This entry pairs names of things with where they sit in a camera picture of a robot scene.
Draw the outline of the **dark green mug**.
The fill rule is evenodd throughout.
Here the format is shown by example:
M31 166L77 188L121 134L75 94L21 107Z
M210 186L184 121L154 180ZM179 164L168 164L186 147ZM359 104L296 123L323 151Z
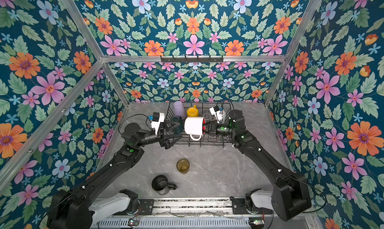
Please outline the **dark green mug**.
M172 132L174 134L182 134L184 131L184 125L183 125L182 118L178 117L178 116L174 116L174 117L172 117L171 121L173 122Z

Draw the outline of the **red white mug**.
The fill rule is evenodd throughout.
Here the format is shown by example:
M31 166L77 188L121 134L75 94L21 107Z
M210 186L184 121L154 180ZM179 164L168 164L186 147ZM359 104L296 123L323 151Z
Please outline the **red white mug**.
M206 119L203 117L187 117L184 122L184 131L191 140L199 141L206 129Z

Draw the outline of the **cream white mug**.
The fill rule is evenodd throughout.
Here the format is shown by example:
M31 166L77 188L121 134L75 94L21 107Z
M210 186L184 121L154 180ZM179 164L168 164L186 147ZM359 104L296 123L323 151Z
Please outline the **cream white mug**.
M225 123L226 121L226 111L225 110L220 110L217 112L217 118L219 123Z

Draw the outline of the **yellow mug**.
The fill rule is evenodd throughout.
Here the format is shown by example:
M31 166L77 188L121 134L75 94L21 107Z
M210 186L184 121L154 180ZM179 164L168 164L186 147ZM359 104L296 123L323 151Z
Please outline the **yellow mug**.
M193 105L187 109L187 116L188 117L198 117L199 116L199 110L196 105Z

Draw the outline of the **lilac plastic cup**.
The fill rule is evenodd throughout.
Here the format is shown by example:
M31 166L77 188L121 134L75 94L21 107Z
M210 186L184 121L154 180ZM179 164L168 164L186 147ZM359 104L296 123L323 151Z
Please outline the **lilac plastic cup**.
M181 101L176 101L173 104L174 115L176 117L180 117L184 120L187 117L186 109L184 108L184 104Z

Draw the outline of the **clear drinking glass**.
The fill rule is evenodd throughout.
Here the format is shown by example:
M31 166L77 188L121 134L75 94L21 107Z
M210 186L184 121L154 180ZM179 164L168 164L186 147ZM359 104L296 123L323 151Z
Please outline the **clear drinking glass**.
M206 121L211 121L212 120L212 115L210 112L204 112L203 117Z

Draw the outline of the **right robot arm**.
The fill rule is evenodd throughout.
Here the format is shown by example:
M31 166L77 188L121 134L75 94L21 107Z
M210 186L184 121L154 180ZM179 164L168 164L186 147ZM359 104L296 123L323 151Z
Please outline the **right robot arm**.
M234 148L251 159L267 176L271 191L255 189L245 196L249 212L269 209L284 222L311 208L309 185L304 175L294 173L279 163L246 129L241 110L224 113L219 107L210 108L211 119L206 132L216 137L228 137Z

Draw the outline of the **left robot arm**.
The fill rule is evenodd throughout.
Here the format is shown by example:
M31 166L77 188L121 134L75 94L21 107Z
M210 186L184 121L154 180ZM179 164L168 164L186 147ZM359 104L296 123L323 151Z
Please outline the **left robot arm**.
M140 210L138 194L124 189L116 195L97 201L98 196L123 173L135 166L144 154L143 146L159 143L169 149L180 134L168 132L179 127L179 122L156 122L152 130L129 123L122 133L125 144L113 158L93 176L69 191L60 190L53 196L47 212L49 229L89 229L116 213L135 215Z

